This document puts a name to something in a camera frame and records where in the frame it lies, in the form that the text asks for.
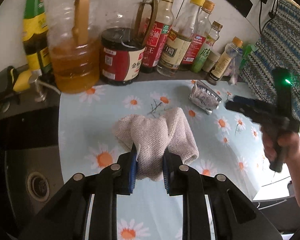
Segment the person right hand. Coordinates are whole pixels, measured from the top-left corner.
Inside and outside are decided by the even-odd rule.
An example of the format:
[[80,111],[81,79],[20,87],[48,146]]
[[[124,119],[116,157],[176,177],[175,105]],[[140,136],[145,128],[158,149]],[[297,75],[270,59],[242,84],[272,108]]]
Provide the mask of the person right hand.
[[[266,133],[266,130],[262,126],[260,131],[262,132],[262,142],[264,146],[265,156],[269,161],[274,161],[277,157],[277,153],[274,149],[274,142],[271,140],[270,136]],[[288,150],[286,157],[284,158],[284,163],[292,164],[300,161],[300,137],[298,133],[295,132],[285,132],[279,136],[277,143],[282,148]]]

